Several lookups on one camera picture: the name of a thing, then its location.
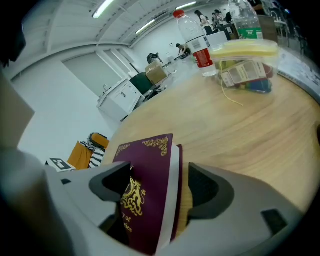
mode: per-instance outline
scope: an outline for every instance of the white cabinet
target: white cabinet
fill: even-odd
[[[100,99],[97,107],[116,121],[124,119],[134,110],[143,95],[128,79],[108,90]]]

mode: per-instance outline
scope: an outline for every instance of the bottle cap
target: bottle cap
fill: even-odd
[[[176,19],[181,18],[181,17],[184,16],[184,15],[185,15],[185,12],[184,12],[184,10],[181,10],[181,9],[175,10],[175,11],[173,12],[173,16],[174,16]]]

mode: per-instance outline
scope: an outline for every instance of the gray device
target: gray device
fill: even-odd
[[[0,167],[3,199],[54,254],[142,255],[126,246],[118,217],[129,162],[56,172],[11,149],[0,152]],[[219,168],[190,163],[188,186],[193,199],[188,225],[156,255],[267,255],[303,216],[265,182]]]

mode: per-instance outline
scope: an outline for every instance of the ceiling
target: ceiling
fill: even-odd
[[[99,18],[94,12],[104,0],[42,0],[23,21],[26,48],[20,59],[50,55],[66,49],[101,44],[132,45],[164,20],[176,7],[193,0],[114,0]],[[221,0],[198,0],[192,8]],[[152,26],[139,33],[145,24]]]

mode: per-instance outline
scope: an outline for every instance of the red label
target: red label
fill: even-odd
[[[210,58],[208,48],[195,52],[193,56],[199,68],[209,67],[214,64]]]

